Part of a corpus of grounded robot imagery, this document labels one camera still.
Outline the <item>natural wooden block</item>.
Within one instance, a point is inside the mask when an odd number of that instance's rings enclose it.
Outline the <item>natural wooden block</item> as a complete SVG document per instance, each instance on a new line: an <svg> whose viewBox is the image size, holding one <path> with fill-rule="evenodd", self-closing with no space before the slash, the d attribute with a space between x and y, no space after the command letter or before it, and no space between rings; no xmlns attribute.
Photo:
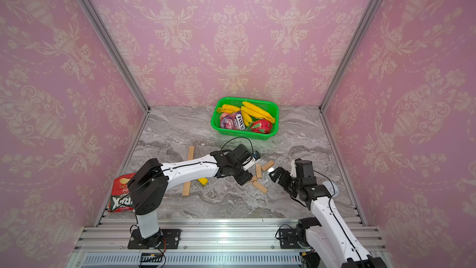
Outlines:
<svg viewBox="0 0 476 268"><path fill-rule="evenodd" d="M188 149L188 160L193 160L194 159L194 154L195 154L195 147L194 146L190 146L189 149Z"/></svg>
<svg viewBox="0 0 476 268"><path fill-rule="evenodd" d="M191 181L185 182L185 183L183 184L182 195L183 195L184 197L187 197L187 196L190 195L191 185L192 185L192 182L191 182Z"/></svg>

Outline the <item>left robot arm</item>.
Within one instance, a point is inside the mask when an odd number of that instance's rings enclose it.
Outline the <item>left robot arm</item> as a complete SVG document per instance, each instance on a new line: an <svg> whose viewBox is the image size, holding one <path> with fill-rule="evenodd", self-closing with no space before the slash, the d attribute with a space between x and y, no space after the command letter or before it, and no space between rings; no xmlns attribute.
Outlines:
<svg viewBox="0 0 476 268"><path fill-rule="evenodd" d="M146 161L127 183L137 225L137 229L131 232L128 249L176 249L173 239L180 237L180 230L167 235L157 218L157 209L165 193L202 177L233 177L238 185L243 186L252 180L249 168L260 158L258 152L249 151L240 144L233 150L213 151L179 163L161 163L156 158Z"/></svg>

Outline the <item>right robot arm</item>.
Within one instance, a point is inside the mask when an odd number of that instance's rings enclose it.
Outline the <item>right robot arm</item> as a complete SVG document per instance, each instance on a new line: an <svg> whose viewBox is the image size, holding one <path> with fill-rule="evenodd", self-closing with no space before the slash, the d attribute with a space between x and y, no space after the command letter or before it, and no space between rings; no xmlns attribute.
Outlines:
<svg viewBox="0 0 476 268"><path fill-rule="evenodd" d="M333 201L334 184L318 184L311 161L297 159L294 169L291 174L278 167L269 176L312 213L296 225L298 243L314 250L328 268L385 268L384 260L371 255L340 215Z"/></svg>

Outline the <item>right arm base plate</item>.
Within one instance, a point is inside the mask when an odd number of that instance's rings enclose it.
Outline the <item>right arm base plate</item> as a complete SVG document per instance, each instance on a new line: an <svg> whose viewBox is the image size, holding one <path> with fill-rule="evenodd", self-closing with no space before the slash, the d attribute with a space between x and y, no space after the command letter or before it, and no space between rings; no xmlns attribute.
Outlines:
<svg viewBox="0 0 476 268"><path fill-rule="evenodd" d="M302 230L294 228L280 228L275 238L278 240L281 249L313 249L304 238Z"/></svg>

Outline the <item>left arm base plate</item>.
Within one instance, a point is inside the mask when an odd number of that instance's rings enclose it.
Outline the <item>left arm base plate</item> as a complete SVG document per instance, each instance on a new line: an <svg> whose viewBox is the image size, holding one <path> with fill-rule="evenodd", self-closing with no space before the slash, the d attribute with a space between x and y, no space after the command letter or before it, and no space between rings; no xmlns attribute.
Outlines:
<svg viewBox="0 0 476 268"><path fill-rule="evenodd" d="M143 238L140 230L135 229L131 232L128 249L175 250L178 249L181 233L180 229L160 229L157 234Z"/></svg>

